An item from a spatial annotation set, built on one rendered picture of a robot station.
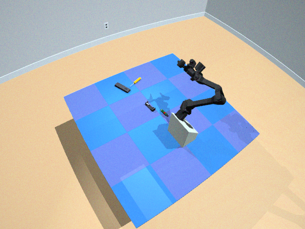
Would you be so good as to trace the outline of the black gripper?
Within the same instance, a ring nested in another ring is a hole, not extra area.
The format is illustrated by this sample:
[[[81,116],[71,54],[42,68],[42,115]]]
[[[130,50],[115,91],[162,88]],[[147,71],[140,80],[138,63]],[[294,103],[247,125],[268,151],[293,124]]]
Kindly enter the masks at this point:
[[[186,62],[181,59],[180,61],[177,60],[178,64],[177,66],[180,67],[180,68],[183,68],[183,70],[188,74],[190,70],[192,70],[193,68],[190,67],[189,65],[185,66]],[[189,74],[188,74],[189,75]]]

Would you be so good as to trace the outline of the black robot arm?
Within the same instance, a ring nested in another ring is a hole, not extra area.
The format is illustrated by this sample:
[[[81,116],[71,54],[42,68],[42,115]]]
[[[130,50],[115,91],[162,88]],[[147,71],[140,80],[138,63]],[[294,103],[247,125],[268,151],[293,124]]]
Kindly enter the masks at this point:
[[[215,95],[211,98],[206,98],[206,99],[202,99],[202,100],[197,100],[197,101],[193,101],[192,99],[185,99],[181,106],[180,106],[180,110],[175,113],[176,117],[183,121],[183,119],[187,116],[190,115],[192,112],[192,109],[194,109],[195,107],[199,107],[199,106],[204,106],[204,105],[224,105],[226,103],[226,98],[224,97],[223,94],[223,90],[222,87],[218,84],[215,84],[209,80],[206,80],[205,78],[203,78],[203,74],[201,73],[204,69],[205,66],[199,62],[196,65],[195,60],[190,59],[189,63],[187,64],[192,68],[195,68],[189,71],[189,75],[191,76],[190,80],[196,81],[198,82],[198,84],[204,84],[206,86],[211,87],[212,89],[215,89]]]

